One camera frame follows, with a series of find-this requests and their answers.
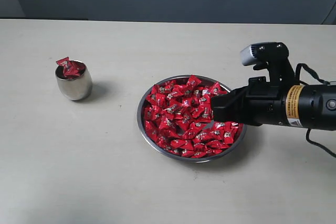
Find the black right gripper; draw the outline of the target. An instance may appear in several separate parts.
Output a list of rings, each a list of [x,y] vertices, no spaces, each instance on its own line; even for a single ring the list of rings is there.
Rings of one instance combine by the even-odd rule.
[[[252,126],[288,126],[285,110],[288,90],[288,85],[267,82],[265,77],[250,78],[244,89],[211,98],[214,120]]]

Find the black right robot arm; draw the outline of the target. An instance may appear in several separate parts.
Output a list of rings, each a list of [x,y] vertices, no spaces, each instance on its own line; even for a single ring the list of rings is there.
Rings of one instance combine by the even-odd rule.
[[[211,108],[216,122],[335,130],[335,86],[253,77],[247,86],[211,98]]]

